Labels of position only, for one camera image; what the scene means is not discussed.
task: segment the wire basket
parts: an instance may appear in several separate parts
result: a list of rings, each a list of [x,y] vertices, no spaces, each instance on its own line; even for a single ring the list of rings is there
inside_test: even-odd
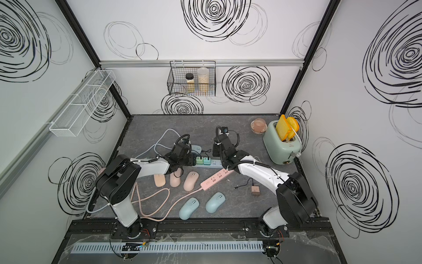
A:
[[[210,78],[209,83],[199,83],[197,70],[200,67],[188,67],[190,65],[200,65],[208,68]],[[170,73],[167,79],[167,88],[169,94],[184,93],[195,96],[215,96],[216,77],[215,77],[216,62],[213,60],[199,61],[199,60],[182,60],[170,61]],[[187,83],[186,74],[192,73],[194,83]]]
[[[56,136],[78,136],[116,80],[111,70],[98,70],[85,82],[59,117],[50,126]]]

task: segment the gray marble surface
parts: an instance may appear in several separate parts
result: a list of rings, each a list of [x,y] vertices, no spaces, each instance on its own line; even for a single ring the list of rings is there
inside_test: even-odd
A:
[[[212,148],[213,138],[215,137],[215,127],[227,126],[230,130],[235,130],[240,134],[240,143],[238,150],[244,150],[252,156],[257,156],[260,160],[277,170],[287,172],[289,174],[297,171],[294,163],[287,165],[277,165],[273,163],[267,153],[267,150],[262,139],[263,135],[254,134],[251,131],[250,124],[256,118],[263,118],[267,124],[273,120],[277,120],[275,115],[252,116],[252,115],[201,115],[201,116],[169,116],[169,115],[139,115],[135,116],[130,124],[129,130],[119,148],[119,154],[125,154],[128,157],[134,158],[138,154],[147,150],[162,136],[164,131],[168,128],[173,128],[180,135],[190,134],[190,141],[192,144],[200,145],[203,150]],[[168,131],[161,144],[171,147],[178,136],[173,131]],[[233,143],[236,142],[236,134],[231,133],[230,138]],[[160,154],[165,154],[168,150],[157,146],[157,151]],[[139,158],[153,158],[155,152],[150,150]],[[161,218],[165,216],[170,206],[179,198],[185,196],[189,192],[183,189],[183,182],[190,171],[196,171],[199,174],[199,179],[196,181],[194,190],[200,187],[200,183],[220,169],[194,168],[184,167],[184,174],[181,177],[181,184],[178,187],[170,186],[170,175],[166,175],[166,184],[163,187],[157,187],[154,183],[154,176],[146,176],[137,179],[139,184],[139,192],[141,198],[148,197],[160,190],[161,188],[170,189],[170,197],[165,205],[158,211],[154,218]],[[206,191],[199,191],[188,198],[181,200],[170,211],[168,217],[178,218],[179,210],[184,203],[190,198],[198,199],[200,206],[192,214],[192,218],[254,218],[259,217],[265,210],[270,207],[277,206],[276,196],[266,187],[254,181],[254,184],[260,187],[261,195],[256,197],[251,194],[252,180],[249,184],[238,189],[233,189],[236,186],[246,184],[249,177],[233,172],[221,182],[211,187]],[[225,203],[213,214],[205,210],[206,202],[216,193],[221,192],[226,197]],[[144,214],[150,214],[155,211],[167,197],[167,191],[162,191],[150,199],[142,202],[142,211]],[[105,205],[103,198],[98,198],[95,210]],[[133,204],[135,210],[139,212],[138,203]],[[114,217],[110,207],[103,211],[92,214],[91,217]]]

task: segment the jar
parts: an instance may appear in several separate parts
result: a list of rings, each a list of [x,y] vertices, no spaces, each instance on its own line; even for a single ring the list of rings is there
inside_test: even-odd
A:
[[[201,67],[197,70],[199,91],[207,93],[210,90],[210,71],[208,68]]]

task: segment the blue computer mouse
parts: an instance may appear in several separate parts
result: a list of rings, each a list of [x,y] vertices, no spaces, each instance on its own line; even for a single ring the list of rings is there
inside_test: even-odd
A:
[[[199,201],[192,197],[180,208],[179,217],[182,220],[187,220],[192,213],[199,207]]]
[[[207,202],[205,205],[205,209],[207,209],[207,212],[214,213],[217,211],[218,207],[224,203],[226,200],[226,197],[224,197],[224,194],[222,193],[215,193]]]

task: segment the power strip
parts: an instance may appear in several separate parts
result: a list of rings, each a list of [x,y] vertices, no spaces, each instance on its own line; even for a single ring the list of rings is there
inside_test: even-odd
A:
[[[221,165],[221,160],[213,160],[213,159],[211,159],[211,164],[210,165],[196,164],[195,166],[192,166],[192,167],[198,167],[198,168],[217,168],[217,169],[221,169],[223,167],[223,165]]]
[[[229,175],[233,171],[234,170],[228,171],[226,169],[221,169],[220,171],[218,171],[213,176],[211,176],[208,179],[201,182],[202,189],[204,189],[204,191],[208,190],[211,186],[215,185],[216,183],[218,183],[219,181],[224,179],[227,175]]]

